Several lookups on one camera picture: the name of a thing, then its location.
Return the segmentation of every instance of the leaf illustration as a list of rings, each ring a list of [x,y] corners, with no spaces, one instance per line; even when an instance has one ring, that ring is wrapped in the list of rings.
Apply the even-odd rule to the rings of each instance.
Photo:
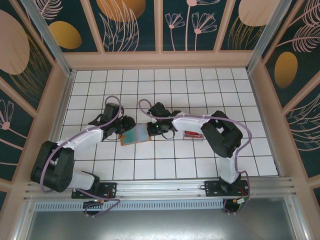
[[[100,14],[104,25],[103,45],[108,52],[135,51],[139,44],[139,27],[137,18],[131,9],[122,1],[122,9],[115,0],[108,3],[101,0],[103,10],[110,16]]]
[[[315,49],[320,43],[320,25],[305,25],[303,27],[300,27],[299,30],[296,31],[293,39],[289,42],[292,42],[294,51],[300,53],[311,53],[311,50]]]
[[[320,23],[320,0],[308,0],[302,19],[308,26],[318,25]]]
[[[320,148],[320,94],[305,106],[291,110],[287,121],[300,151]]]
[[[102,16],[100,13],[99,15],[102,19],[103,26],[104,26],[104,37],[102,41],[103,46],[106,48],[108,52],[112,52],[115,48],[115,37],[110,27],[112,23],[110,23],[109,19],[105,19],[105,17]]]
[[[287,117],[287,121],[290,124],[295,124],[298,121],[305,120],[305,118],[311,114],[313,111],[320,109],[320,94],[310,103],[294,108],[289,112],[289,117]]]
[[[61,0],[35,0],[42,17],[53,20],[63,8]]]

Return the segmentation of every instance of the grid tile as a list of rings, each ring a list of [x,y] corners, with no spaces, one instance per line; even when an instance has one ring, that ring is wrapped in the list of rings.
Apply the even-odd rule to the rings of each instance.
[[[155,179],[155,160],[135,160],[134,179]]]
[[[107,82],[121,82],[123,76],[122,70],[109,70],[106,81]]]
[[[169,69],[155,69],[154,70],[155,81],[170,81],[170,70]]]
[[[219,80],[234,79],[230,68],[217,68],[216,74],[217,74]]]
[[[71,95],[82,95],[86,96],[88,95],[88,89],[89,89],[89,83],[74,83],[73,88],[72,88],[72,93]]]
[[[153,81],[153,80],[154,80],[153,69],[139,70],[139,81]]]
[[[91,81],[92,83],[96,83],[96,82],[102,82],[105,83],[107,80],[107,74],[108,71],[107,70],[95,70],[92,71],[92,75],[91,75]]]
[[[234,79],[248,79],[245,68],[231,68]]]
[[[135,174],[134,160],[115,160],[113,180],[133,180]]]
[[[175,179],[176,164],[174,159],[156,159],[155,160],[155,178],[156,179]]]
[[[123,70],[122,81],[138,81],[138,72],[139,70]]]
[[[202,80],[199,68],[187,68],[185,75],[187,80]]]
[[[91,79],[92,71],[77,71],[75,75],[75,83],[88,83]]]
[[[217,80],[217,71],[215,68],[201,68],[202,80]]]
[[[91,82],[88,95],[103,95],[106,84],[104,82]]]
[[[194,158],[179,158],[175,160],[176,177],[178,179],[195,179],[196,162]]]
[[[170,112],[212,115],[222,111],[251,129],[253,139],[239,153],[238,165],[250,176],[276,176],[277,169],[263,123],[244,69],[189,68],[79,71],[73,84],[60,138],[68,139],[85,129],[104,109],[104,100],[115,95],[125,115],[137,124],[151,119],[138,108],[138,100],[161,102]],[[118,103],[111,98],[108,102]],[[142,103],[147,111],[150,106]],[[242,127],[243,145],[248,133]],[[113,134],[105,141],[77,153],[79,170],[93,172],[101,180],[215,178],[220,158],[204,140],[184,141],[183,133],[165,133],[151,141],[121,146]]]
[[[196,172],[198,178],[217,178],[216,160],[214,157],[196,158]]]
[[[112,180],[115,161],[94,161],[93,174],[103,180]]]

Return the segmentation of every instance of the cable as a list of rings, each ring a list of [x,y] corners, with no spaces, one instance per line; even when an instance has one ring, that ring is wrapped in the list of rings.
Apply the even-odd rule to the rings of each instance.
[[[111,207],[109,207],[108,209],[106,209],[106,210],[104,210],[104,211],[100,211],[100,212],[98,212],[98,213],[95,214],[95,215],[92,215],[92,216],[91,216],[92,218],[94,218],[94,217],[100,217],[100,216],[108,213],[111,209],[113,209],[115,206],[117,206],[117,205],[120,203],[120,201],[121,201],[120,199],[116,199],[116,198],[104,198],[104,197],[100,197],[100,196],[95,196],[95,195],[93,195],[93,194],[90,194],[90,193],[82,190],[82,189],[77,189],[77,191],[79,191],[79,192],[81,192],[81,193],[83,193],[83,194],[85,194],[85,195],[87,195],[87,196],[89,196],[89,197],[95,198],[95,199],[101,199],[101,200],[105,200],[105,201],[107,201],[107,202],[116,201],[116,203],[113,204],[113,205],[112,205]],[[90,215],[87,213],[88,208],[93,207],[93,206],[98,206],[98,205],[103,205],[103,203],[92,203],[92,204],[86,206],[86,208],[84,209],[85,215],[86,215],[87,217],[89,217]]]
[[[242,128],[244,128],[247,132],[248,132],[248,136],[249,136],[249,139],[248,141],[243,144],[241,147],[237,148],[236,151],[235,151],[235,156],[234,156],[234,169],[235,171],[238,173],[238,174],[245,174],[246,176],[246,180],[247,180],[247,183],[248,183],[248,197],[250,196],[250,181],[249,181],[249,175],[247,173],[246,170],[243,170],[243,171],[239,171],[238,170],[238,155],[239,155],[239,152],[244,149],[252,140],[252,133],[250,131],[249,128],[247,128],[245,125],[243,125],[241,122],[238,122],[238,121],[235,121],[235,120],[232,120],[232,119],[229,119],[229,118],[224,118],[224,117],[217,117],[217,116],[198,116],[198,115],[192,115],[192,114],[183,114],[182,116],[181,115],[176,115],[176,116],[168,116],[168,117],[159,117],[159,116],[152,116],[150,114],[148,114],[147,112],[145,112],[143,110],[143,108],[141,107],[141,102],[147,102],[150,106],[150,108],[152,107],[152,104],[149,100],[147,99],[141,99],[138,103],[138,106],[139,106],[139,109],[142,111],[143,114],[147,115],[148,117],[150,118],[153,118],[153,119],[157,119],[157,120],[169,120],[169,119],[180,119],[180,118],[185,118],[185,117],[193,117],[193,118],[199,118],[199,119],[213,119],[213,120],[221,120],[221,121],[226,121],[226,122],[230,122],[230,123],[234,123],[234,124],[237,124],[239,126],[241,126]]]
[[[88,129],[85,129],[79,133],[77,133],[76,135],[74,135],[73,137],[69,138],[68,140],[64,141],[63,143],[61,143],[55,150],[52,151],[52,153],[50,154],[50,156],[48,157],[48,159],[46,160],[45,164],[44,164],[44,167],[43,167],[43,170],[42,170],[42,173],[41,173],[41,178],[40,178],[40,188],[41,188],[41,191],[45,194],[47,193],[50,193],[52,192],[53,190],[45,190],[44,188],[44,179],[45,179],[45,174],[46,174],[46,171],[48,169],[48,166],[49,166],[49,163],[50,161],[52,160],[52,158],[54,157],[54,155],[66,144],[70,143],[72,140],[76,139],[77,137],[85,134],[85,133],[88,133],[90,131],[93,131],[93,130],[96,130],[96,129],[100,129],[100,128],[103,128],[103,127],[106,127],[108,125],[110,125],[111,123],[113,123],[116,119],[118,119],[120,113],[121,113],[121,109],[122,109],[122,106],[121,106],[121,103],[120,103],[120,100],[119,98],[117,98],[116,96],[108,96],[106,99],[105,99],[105,104],[107,104],[107,101],[110,99],[110,98],[114,98],[118,101],[119,103],[119,110],[117,112],[117,114],[114,116],[114,118],[112,118],[109,122],[103,124],[103,125],[100,125],[100,126],[94,126],[94,127],[91,127],[91,128],[88,128]]]
[[[170,139],[173,139],[173,138],[175,137],[176,133],[175,133],[174,131],[172,131],[173,137],[170,137],[170,138],[165,137],[165,135],[164,135],[163,133],[161,133],[161,135],[162,135],[162,137],[163,137],[164,139],[170,140]]]

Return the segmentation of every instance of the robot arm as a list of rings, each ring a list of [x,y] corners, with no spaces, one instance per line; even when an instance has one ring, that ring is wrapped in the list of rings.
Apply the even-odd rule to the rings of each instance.
[[[91,194],[96,194],[100,187],[100,178],[89,172],[74,170],[75,155],[78,156],[81,152],[105,140],[113,133],[121,135],[136,125],[132,117],[122,116],[108,126],[89,130],[92,127],[102,126],[110,122],[118,111],[119,105],[108,103],[104,112],[89,122],[85,128],[87,132],[84,134],[79,135],[72,141],[66,139],[58,142],[46,141],[43,143],[31,172],[31,180],[40,183],[41,174],[49,155],[59,145],[68,141],[54,155],[45,172],[43,185],[59,193],[66,189],[83,189]]]
[[[185,113],[175,110],[170,113],[162,103],[158,102],[148,111],[154,117],[173,117],[174,119],[149,122],[147,130],[150,136],[160,135],[169,131],[191,131],[203,134],[212,150],[220,156],[220,178],[231,185],[240,179],[235,167],[235,150],[240,147],[242,132],[232,122],[206,119],[199,117],[184,117]],[[228,118],[222,111],[216,111],[212,117]]]

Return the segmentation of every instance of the wall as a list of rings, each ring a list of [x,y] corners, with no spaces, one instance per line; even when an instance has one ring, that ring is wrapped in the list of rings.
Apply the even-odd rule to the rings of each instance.
[[[0,33],[0,233],[7,239],[66,75],[15,1],[1,1]]]
[[[70,66],[92,70],[243,67],[279,0],[43,2],[37,7]]]
[[[282,171],[320,236],[320,2],[298,0],[291,8],[252,81]]]

